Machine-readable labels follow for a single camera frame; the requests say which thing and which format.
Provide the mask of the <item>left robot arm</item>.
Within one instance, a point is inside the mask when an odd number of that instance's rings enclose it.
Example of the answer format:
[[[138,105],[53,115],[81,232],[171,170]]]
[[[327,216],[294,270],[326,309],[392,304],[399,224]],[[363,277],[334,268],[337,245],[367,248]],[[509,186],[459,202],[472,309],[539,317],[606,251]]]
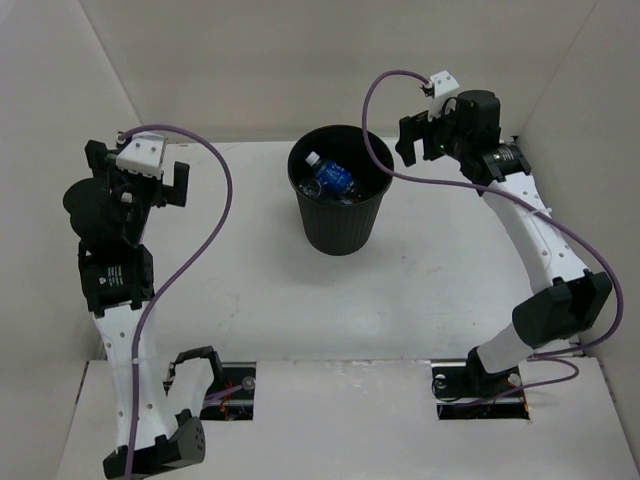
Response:
[[[90,140],[91,177],[63,198],[79,238],[82,293],[106,350],[116,400],[114,450],[104,459],[108,479],[148,479],[201,463],[206,441],[205,398],[224,387],[211,346],[180,353],[166,373],[153,339],[153,256],[143,244],[151,210],[186,204],[189,167],[176,163],[163,182],[166,140],[136,133],[116,148]]]

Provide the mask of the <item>clear unlabelled plastic bottle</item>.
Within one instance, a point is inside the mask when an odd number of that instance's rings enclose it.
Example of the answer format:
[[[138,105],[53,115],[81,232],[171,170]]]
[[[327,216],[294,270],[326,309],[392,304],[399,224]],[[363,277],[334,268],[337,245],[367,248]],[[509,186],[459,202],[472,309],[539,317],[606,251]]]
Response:
[[[299,183],[298,188],[306,197],[314,200],[321,199],[324,193],[321,182],[316,178],[303,179]]]

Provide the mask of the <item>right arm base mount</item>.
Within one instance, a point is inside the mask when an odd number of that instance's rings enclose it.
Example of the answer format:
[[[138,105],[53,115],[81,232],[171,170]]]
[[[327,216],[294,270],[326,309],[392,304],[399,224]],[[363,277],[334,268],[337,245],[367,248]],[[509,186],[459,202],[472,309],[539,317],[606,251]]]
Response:
[[[466,362],[431,363],[431,390],[439,420],[529,420],[520,370],[511,368],[478,384],[471,380]]]

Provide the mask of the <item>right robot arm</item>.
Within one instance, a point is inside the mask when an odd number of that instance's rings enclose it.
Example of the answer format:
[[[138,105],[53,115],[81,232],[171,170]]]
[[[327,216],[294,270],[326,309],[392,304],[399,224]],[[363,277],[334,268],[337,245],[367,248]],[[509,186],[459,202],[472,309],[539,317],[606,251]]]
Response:
[[[455,159],[463,176],[496,214],[529,277],[531,298],[516,306],[510,324],[473,348],[464,384],[483,396],[537,349],[590,329],[612,291],[604,272],[593,273],[548,223],[531,166],[519,146],[501,139],[501,104],[487,90],[438,93],[425,87],[428,110],[400,120],[396,150],[406,166],[424,157]]]

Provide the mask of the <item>blue label water bottle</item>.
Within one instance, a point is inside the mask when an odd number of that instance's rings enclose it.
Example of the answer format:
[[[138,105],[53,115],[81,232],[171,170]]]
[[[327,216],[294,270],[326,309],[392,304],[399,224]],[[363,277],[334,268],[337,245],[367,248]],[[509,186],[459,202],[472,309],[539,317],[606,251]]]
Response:
[[[362,196],[362,188],[353,175],[334,160],[321,157],[316,152],[310,152],[305,162],[312,168],[314,177],[331,193],[355,198]]]

